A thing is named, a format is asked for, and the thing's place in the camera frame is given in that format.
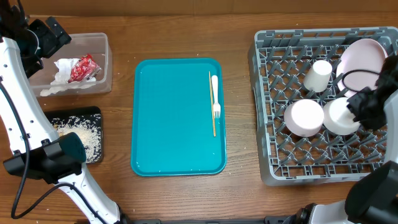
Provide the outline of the white bowl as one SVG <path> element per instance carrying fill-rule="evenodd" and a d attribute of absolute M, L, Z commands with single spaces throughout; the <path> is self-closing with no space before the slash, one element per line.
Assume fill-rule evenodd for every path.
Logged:
<path fill-rule="evenodd" d="M 324 126 L 338 135 L 349 135 L 360 127 L 360 122 L 354 121 L 354 114 L 348 109 L 348 98 L 341 97 L 328 102 L 323 107 Z"/>

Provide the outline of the pink round plate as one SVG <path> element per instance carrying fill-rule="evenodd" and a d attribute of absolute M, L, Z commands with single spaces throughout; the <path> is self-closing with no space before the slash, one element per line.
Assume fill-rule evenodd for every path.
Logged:
<path fill-rule="evenodd" d="M 382 69 L 384 60 L 387 57 L 386 50 L 382 45 L 372 39 L 361 39 L 351 44 L 340 57 L 341 62 L 336 68 L 336 76 L 352 70 L 370 70 L 379 73 Z M 377 75 L 356 72 L 345 78 L 348 87 L 354 90 L 362 90 L 369 87 L 376 89 Z"/>

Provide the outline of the white napkin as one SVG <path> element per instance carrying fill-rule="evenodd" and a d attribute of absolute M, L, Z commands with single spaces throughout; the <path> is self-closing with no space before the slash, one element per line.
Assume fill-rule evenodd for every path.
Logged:
<path fill-rule="evenodd" d="M 68 89 L 87 89 L 94 86 L 94 84 L 86 84 L 82 86 L 74 85 L 70 87 L 66 86 L 70 78 L 72 67 L 78 61 L 78 58 L 61 58 L 57 60 L 55 62 L 55 66 L 58 68 L 58 72 L 55 74 L 55 80 L 50 83 L 51 87 L 48 90 L 42 90 L 40 92 L 40 96 L 50 96 Z"/>

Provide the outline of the red snack wrapper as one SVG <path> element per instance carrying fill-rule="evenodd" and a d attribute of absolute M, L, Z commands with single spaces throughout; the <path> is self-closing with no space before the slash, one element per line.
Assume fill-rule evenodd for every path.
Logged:
<path fill-rule="evenodd" d="M 68 83 L 82 82 L 96 76 L 102 68 L 94 61 L 90 54 L 82 56 L 71 69 Z"/>

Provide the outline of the white paper cup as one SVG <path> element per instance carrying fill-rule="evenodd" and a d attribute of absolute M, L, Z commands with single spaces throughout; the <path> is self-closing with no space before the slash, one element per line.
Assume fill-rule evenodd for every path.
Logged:
<path fill-rule="evenodd" d="M 320 93 L 326 90 L 331 77 L 332 65 L 326 60 L 317 60 L 306 73 L 303 85 L 307 90 Z"/>

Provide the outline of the pink bowl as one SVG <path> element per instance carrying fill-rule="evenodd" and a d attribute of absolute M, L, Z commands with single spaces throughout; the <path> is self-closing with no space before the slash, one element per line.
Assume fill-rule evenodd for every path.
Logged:
<path fill-rule="evenodd" d="M 298 100 L 284 112 L 284 122 L 289 131 L 300 137 L 316 135 L 324 120 L 323 108 L 313 100 Z"/>

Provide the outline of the white plastic fork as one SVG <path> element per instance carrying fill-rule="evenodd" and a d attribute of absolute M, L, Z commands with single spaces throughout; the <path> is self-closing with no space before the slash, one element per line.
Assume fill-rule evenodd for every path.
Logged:
<path fill-rule="evenodd" d="M 221 105 L 218 101 L 218 77 L 213 75 L 211 77 L 211 84 L 213 88 L 213 110 L 215 113 L 215 118 L 220 118 L 221 116 Z"/>

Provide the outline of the wooden chopstick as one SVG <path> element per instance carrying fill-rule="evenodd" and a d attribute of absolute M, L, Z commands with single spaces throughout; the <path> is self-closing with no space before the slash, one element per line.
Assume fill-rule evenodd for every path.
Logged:
<path fill-rule="evenodd" d="M 216 127 L 215 127 L 215 115 L 213 109 L 213 89 L 211 84 L 211 74 L 208 72 L 209 86 L 210 86 L 210 99 L 211 99 L 211 118 L 212 118 L 212 127 L 213 127 L 213 137 L 216 137 Z"/>

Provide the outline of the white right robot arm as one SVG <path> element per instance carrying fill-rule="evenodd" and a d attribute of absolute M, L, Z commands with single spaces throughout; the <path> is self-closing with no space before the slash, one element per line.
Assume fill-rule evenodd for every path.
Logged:
<path fill-rule="evenodd" d="M 383 165 L 357 181 L 345 200 L 308 204 L 285 223 L 397 223 L 397 56 L 387 57 L 377 76 L 376 89 L 356 90 L 347 109 L 366 129 L 387 126 Z"/>

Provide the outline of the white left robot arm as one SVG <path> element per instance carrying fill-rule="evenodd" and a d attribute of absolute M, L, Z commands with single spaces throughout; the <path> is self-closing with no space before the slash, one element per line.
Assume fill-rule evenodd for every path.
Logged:
<path fill-rule="evenodd" d="M 70 41 L 70 36 L 52 17 L 32 24 L 24 19 L 1 17 L 1 119 L 13 154 L 3 164 L 9 174 L 21 177 L 11 217 L 22 218 L 46 196 L 60 189 L 90 223 L 128 223 L 119 205 L 90 174 L 80 138 L 75 133 L 58 134 L 28 81 L 30 74 L 43 67 L 43 57 L 50 57 Z M 53 187 L 26 211 L 17 214 L 27 179 L 43 179 Z"/>

